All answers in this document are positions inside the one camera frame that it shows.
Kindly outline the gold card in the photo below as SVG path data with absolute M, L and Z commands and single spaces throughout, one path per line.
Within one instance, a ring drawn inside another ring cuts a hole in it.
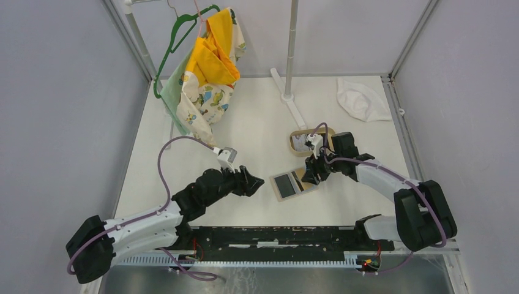
M 302 178 L 304 176 L 304 173 L 305 173 L 304 167 L 297 168 L 291 172 L 291 174 L 294 178 L 294 181 L 296 183 L 296 186 L 298 187 L 300 193 L 310 192 L 311 190 L 314 190 L 318 187 L 312 183 L 303 182 Z

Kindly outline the beige card holder wallet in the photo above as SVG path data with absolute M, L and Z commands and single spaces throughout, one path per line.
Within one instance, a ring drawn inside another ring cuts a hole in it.
M 271 176 L 270 181 L 272 188 L 279 202 L 318 190 L 317 185 L 302 181 L 304 173 L 305 168 L 299 167 L 279 175 Z

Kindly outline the black card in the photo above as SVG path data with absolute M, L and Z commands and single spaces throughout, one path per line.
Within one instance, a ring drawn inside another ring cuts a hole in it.
M 280 194 L 280 198 L 287 198 L 296 195 L 296 190 L 288 174 L 276 176 L 274 178 L 274 182 Z

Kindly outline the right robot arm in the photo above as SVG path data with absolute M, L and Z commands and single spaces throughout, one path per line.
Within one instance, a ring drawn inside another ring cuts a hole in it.
M 443 247 L 457 235 L 457 224 L 436 181 L 405 177 L 371 154 L 360 154 L 350 132 L 335 134 L 331 140 L 310 134 L 305 145 L 313 153 L 305 160 L 303 182 L 318 185 L 331 174 L 341 173 L 393 203 L 394 215 L 375 214 L 356 222 L 353 240 L 359 249 L 369 250 L 378 240 L 388 240 L 417 252 L 426 247 Z

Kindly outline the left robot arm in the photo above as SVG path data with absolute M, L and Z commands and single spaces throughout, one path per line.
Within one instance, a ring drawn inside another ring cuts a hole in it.
M 70 258 L 67 272 L 87 284 L 131 256 L 172 245 L 186 249 L 192 243 L 189 222 L 223 197 L 251 197 L 263 184 L 243 165 L 237 170 L 210 168 L 164 205 L 117 219 L 91 216 L 65 245 Z

